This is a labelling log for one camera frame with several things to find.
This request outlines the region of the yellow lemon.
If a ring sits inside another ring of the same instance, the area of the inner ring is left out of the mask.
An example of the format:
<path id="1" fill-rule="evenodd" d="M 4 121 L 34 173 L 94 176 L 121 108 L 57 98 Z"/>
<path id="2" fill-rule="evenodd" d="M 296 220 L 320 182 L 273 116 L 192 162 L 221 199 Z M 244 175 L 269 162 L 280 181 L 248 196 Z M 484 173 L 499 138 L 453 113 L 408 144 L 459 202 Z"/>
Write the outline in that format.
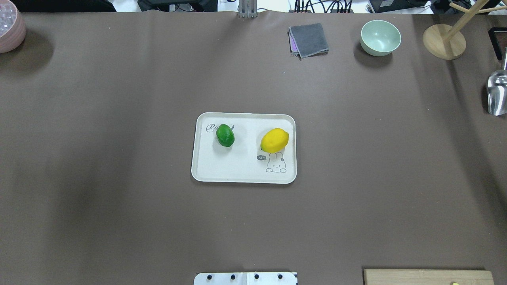
<path id="1" fill-rule="evenodd" d="M 274 128 L 263 136 L 259 146 L 266 153 L 277 153 L 286 147 L 288 141 L 288 132 L 281 128 Z"/>

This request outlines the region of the green lime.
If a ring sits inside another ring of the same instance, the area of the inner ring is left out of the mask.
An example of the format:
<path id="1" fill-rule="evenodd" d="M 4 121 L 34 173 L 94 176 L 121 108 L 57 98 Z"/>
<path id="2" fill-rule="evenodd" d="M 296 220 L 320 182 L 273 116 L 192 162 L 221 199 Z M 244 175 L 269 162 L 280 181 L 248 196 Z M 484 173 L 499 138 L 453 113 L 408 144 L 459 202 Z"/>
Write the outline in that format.
<path id="1" fill-rule="evenodd" d="M 216 136 L 219 144 L 224 147 L 230 147 L 235 142 L 233 130 L 226 124 L 218 126 Z"/>

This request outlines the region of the cream rabbit tray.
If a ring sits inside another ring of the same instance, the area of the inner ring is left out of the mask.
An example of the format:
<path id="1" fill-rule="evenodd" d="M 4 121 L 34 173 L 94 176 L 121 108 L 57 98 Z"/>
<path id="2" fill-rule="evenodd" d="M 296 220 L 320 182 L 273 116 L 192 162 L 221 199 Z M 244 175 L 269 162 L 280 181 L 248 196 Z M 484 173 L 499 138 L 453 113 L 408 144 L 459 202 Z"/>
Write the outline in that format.
<path id="1" fill-rule="evenodd" d="M 235 136 L 230 147 L 221 146 L 216 131 L 228 125 Z M 261 138 L 281 128 L 288 144 L 276 153 L 261 150 Z M 242 112 L 204 112 L 196 120 L 191 173 L 201 182 L 289 184 L 297 176 L 296 124 L 293 117 Z"/>

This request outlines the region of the grey folded cloth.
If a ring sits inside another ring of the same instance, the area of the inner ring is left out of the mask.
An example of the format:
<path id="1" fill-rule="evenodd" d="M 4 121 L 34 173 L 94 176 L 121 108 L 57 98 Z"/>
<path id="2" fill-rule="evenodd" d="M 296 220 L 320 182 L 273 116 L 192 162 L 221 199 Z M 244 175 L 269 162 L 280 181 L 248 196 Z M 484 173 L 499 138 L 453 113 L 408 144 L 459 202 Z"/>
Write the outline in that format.
<path id="1" fill-rule="evenodd" d="M 329 51 L 321 23 L 289 27 L 288 37 L 291 54 L 301 59 Z"/>

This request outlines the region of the mint green bowl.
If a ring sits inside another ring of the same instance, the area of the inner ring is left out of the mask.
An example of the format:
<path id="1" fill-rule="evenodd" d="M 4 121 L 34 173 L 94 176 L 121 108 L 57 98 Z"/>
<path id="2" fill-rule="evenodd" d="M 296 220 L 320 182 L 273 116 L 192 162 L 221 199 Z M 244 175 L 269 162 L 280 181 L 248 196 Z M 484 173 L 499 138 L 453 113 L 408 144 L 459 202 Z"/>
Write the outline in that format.
<path id="1" fill-rule="evenodd" d="M 363 25 L 360 31 L 360 45 L 371 56 L 386 56 L 398 49 L 401 44 L 400 31 L 390 22 L 372 20 Z"/>

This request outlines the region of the wooden cutting board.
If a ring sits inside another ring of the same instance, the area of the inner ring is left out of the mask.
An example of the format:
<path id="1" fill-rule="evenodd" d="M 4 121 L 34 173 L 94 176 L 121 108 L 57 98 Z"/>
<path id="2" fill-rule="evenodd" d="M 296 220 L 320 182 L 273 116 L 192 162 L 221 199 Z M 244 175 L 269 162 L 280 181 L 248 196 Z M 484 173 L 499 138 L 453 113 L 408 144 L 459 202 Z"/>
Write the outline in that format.
<path id="1" fill-rule="evenodd" d="M 494 285 L 484 270 L 364 269 L 366 285 Z"/>

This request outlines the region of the wooden banana stand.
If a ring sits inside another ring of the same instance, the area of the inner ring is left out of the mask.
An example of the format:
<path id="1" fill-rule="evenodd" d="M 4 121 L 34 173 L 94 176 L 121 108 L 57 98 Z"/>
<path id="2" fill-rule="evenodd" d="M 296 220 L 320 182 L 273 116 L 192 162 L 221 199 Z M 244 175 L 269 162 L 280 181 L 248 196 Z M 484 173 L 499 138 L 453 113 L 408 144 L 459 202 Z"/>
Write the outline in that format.
<path id="1" fill-rule="evenodd" d="M 424 47 L 434 56 L 444 60 L 453 60 L 462 56 L 467 46 L 460 32 L 464 25 L 476 14 L 506 9 L 506 7 L 483 9 L 487 2 L 487 0 L 477 0 L 469 9 L 451 2 L 450 7 L 462 11 L 462 17 L 453 26 L 435 24 L 427 28 L 423 33 Z"/>

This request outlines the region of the metal scoop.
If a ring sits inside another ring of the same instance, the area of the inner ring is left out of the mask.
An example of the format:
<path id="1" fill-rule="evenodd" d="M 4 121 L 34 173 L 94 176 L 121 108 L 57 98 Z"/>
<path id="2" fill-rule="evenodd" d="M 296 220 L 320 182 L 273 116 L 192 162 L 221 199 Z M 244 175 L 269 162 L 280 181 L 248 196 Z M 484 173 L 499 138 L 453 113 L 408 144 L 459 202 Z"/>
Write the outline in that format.
<path id="1" fill-rule="evenodd" d="M 487 82 L 488 112 L 494 116 L 507 113 L 507 52 L 501 67 L 489 76 Z"/>

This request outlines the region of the pink bowl of ice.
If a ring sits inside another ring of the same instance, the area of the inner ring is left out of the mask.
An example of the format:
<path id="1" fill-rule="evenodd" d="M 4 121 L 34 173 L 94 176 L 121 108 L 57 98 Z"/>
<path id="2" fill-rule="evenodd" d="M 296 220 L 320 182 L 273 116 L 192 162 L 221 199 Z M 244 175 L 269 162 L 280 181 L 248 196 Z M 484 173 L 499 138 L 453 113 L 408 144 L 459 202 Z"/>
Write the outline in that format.
<path id="1" fill-rule="evenodd" d="M 20 11 L 10 0 L 0 2 L 0 53 L 16 49 L 27 34 Z"/>

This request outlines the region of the aluminium frame post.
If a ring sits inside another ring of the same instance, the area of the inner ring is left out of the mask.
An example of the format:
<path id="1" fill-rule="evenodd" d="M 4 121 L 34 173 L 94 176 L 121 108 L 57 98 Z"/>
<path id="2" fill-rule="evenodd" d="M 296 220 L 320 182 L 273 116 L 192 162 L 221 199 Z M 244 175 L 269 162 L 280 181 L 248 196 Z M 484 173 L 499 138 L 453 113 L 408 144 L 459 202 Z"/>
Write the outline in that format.
<path id="1" fill-rule="evenodd" d="M 238 0 L 239 18 L 257 18 L 257 0 Z"/>

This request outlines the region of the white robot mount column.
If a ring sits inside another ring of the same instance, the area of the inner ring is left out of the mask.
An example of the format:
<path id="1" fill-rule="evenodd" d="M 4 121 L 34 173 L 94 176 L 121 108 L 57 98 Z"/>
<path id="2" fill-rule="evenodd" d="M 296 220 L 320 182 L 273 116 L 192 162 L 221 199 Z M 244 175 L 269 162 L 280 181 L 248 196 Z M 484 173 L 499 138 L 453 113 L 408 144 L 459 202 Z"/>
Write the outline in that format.
<path id="1" fill-rule="evenodd" d="M 214 272 L 197 274 L 194 285 L 297 285 L 296 272 Z"/>

